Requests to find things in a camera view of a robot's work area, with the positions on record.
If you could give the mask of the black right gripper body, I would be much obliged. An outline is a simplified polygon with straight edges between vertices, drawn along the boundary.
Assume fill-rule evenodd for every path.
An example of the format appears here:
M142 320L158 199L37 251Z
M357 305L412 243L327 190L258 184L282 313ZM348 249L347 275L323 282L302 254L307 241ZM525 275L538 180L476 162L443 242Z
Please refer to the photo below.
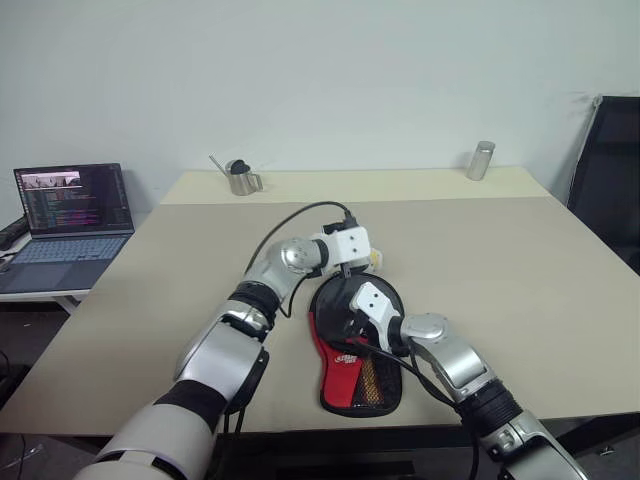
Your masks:
M375 325L363 312L351 312L343 328L344 343L348 346L367 344L379 347L379 334Z

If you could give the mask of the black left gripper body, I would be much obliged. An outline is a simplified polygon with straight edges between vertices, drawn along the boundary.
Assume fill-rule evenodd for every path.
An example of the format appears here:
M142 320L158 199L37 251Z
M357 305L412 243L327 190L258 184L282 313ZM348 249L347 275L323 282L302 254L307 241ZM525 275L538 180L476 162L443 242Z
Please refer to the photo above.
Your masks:
M328 268L327 274L337 275L340 278L348 278L361 273L372 273L373 271L374 265L371 262L348 262Z

